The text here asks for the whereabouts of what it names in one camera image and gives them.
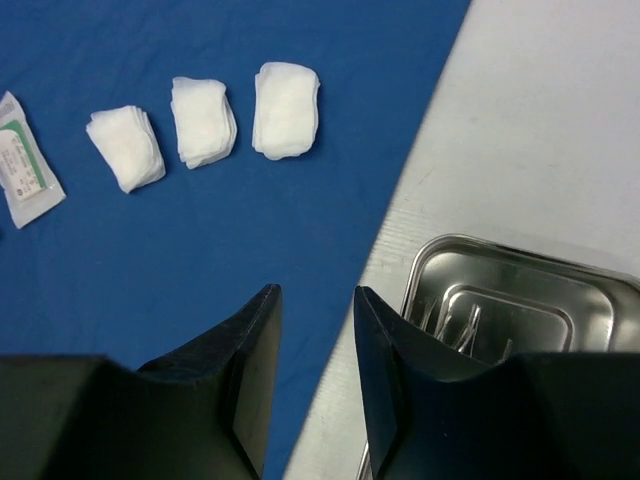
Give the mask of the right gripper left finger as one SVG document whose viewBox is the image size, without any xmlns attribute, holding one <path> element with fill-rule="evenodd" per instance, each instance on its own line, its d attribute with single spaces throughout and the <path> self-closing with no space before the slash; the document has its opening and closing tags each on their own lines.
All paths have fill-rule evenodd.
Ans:
<svg viewBox="0 0 640 480">
<path fill-rule="evenodd" d="M 162 473 L 184 479 L 260 479 L 281 338 L 282 290 L 263 287 L 238 312 L 140 367 L 160 389 Z"/>
</svg>

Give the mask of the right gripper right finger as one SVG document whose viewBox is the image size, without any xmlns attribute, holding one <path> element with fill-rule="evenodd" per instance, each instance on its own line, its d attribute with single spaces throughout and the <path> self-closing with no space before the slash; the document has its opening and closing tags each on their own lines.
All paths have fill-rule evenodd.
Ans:
<svg viewBox="0 0 640 480">
<path fill-rule="evenodd" d="M 404 320 L 372 288 L 354 292 L 354 333 L 375 479 L 490 479 L 491 445 L 464 387 L 489 366 Z"/>
</svg>

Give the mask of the steel tweezers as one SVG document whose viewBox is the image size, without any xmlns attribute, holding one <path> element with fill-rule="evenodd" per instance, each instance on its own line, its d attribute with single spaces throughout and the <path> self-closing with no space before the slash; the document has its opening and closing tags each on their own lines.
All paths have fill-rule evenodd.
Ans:
<svg viewBox="0 0 640 480">
<path fill-rule="evenodd" d="M 465 320 L 456 320 L 452 307 L 434 300 L 423 311 L 415 325 L 458 353 L 473 356 L 482 308 L 474 303 Z"/>
</svg>

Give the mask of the steel instrument tray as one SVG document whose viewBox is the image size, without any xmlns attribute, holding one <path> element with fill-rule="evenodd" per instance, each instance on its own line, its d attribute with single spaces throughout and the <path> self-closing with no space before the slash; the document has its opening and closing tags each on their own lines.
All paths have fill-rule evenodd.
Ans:
<svg viewBox="0 0 640 480">
<path fill-rule="evenodd" d="M 465 356 L 490 369 L 464 390 L 481 410 L 490 479 L 638 477 L 636 278 L 447 235 L 419 251 L 394 310 L 416 326 L 434 300 L 456 320 L 482 308 Z"/>
</svg>

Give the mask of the steel instrument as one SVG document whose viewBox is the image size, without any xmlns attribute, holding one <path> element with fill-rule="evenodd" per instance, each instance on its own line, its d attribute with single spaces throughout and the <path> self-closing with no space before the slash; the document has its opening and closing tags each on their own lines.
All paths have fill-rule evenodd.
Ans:
<svg viewBox="0 0 640 480">
<path fill-rule="evenodd" d="M 512 350 L 513 350 L 513 339 L 508 338 L 498 362 L 499 363 L 505 362 L 511 356 Z"/>
</svg>

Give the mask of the suture packet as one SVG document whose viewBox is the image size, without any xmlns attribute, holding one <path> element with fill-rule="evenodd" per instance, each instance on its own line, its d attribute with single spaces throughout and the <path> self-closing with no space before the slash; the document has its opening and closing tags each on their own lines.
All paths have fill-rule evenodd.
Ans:
<svg viewBox="0 0 640 480">
<path fill-rule="evenodd" d="M 66 198 L 37 145 L 25 112 L 9 91 L 1 98 L 1 187 L 18 229 Z"/>
</svg>

